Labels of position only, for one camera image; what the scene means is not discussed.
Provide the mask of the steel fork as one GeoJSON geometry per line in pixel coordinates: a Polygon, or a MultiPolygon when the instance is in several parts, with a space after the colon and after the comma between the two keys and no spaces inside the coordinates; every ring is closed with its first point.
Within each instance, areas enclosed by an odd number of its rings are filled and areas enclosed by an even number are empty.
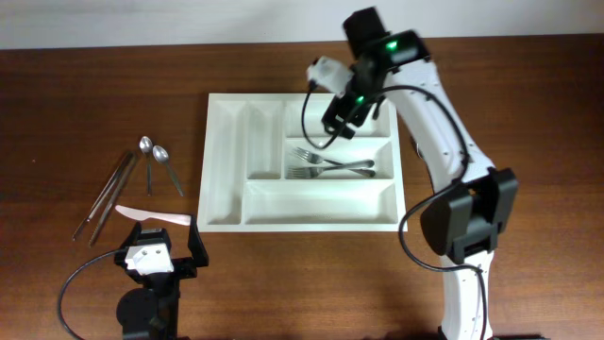
{"type": "MultiPolygon", "coordinates": [[[[338,162],[330,159],[326,159],[316,153],[313,153],[309,150],[303,149],[301,147],[294,148],[292,150],[293,155],[299,158],[304,162],[310,163],[310,166],[331,166],[331,165],[339,165],[347,162],[338,162]]],[[[363,167],[361,169],[351,169],[354,173],[360,174],[362,176],[373,178],[376,175],[376,171],[372,170],[372,167],[363,167]]]]}
{"type": "Polygon", "coordinates": [[[363,167],[372,167],[374,165],[374,161],[365,160],[331,166],[292,167],[288,169],[287,176],[292,179],[315,179],[327,171],[361,169],[363,167]]]}

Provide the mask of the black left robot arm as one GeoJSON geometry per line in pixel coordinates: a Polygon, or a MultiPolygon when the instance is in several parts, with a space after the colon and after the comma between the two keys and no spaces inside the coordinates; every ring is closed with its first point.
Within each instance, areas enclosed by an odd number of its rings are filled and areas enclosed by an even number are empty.
{"type": "Polygon", "coordinates": [[[144,229],[138,222],[114,256],[114,263],[139,286],[116,307],[124,339],[177,339],[180,282],[209,265],[195,217],[186,217],[188,257],[174,258],[167,229],[144,229]]]}

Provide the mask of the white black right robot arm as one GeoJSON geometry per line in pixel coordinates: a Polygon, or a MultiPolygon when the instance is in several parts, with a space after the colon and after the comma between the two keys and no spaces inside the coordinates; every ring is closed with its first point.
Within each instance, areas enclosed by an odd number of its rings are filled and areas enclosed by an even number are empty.
{"type": "Polygon", "coordinates": [[[440,264],[418,260],[404,230],[398,238],[413,262],[444,278],[445,311],[438,335],[492,339],[488,279],[518,180],[510,168],[496,168],[472,139],[415,31],[387,30],[374,7],[353,12],[343,29],[353,63],[320,58],[307,71],[310,83],[334,95],[322,118],[324,131],[332,139],[350,139],[354,128],[378,116],[383,102],[395,107],[426,164],[433,191],[405,212],[399,226],[405,228],[420,213],[424,238],[440,264]]]}

